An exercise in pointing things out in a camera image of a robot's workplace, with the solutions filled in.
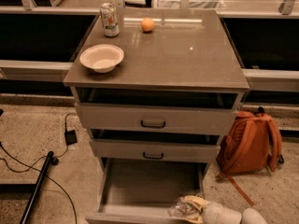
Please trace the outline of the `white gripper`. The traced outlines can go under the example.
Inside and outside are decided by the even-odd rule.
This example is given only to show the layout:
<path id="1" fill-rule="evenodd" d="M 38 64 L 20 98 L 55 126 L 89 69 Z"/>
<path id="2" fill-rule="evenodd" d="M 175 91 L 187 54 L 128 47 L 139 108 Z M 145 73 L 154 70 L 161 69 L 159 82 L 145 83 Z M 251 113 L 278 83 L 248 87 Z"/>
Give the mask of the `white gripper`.
<path id="1" fill-rule="evenodd" d="M 199 196 L 188 195 L 184 197 L 186 203 L 191 204 L 202 215 L 186 215 L 185 220 L 192 224 L 240 224 L 242 214 L 215 202 L 207 201 Z"/>

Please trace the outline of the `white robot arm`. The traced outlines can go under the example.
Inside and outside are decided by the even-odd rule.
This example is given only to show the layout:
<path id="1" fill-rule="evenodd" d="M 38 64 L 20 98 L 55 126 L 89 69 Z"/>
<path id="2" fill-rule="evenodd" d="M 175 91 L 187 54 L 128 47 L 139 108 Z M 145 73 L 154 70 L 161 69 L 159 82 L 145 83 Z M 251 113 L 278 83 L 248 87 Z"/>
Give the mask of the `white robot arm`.
<path id="1" fill-rule="evenodd" d="M 198 196 L 183 197 L 183 218 L 192 224 L 267 224 L 253 208 L 242 213 Z"/>

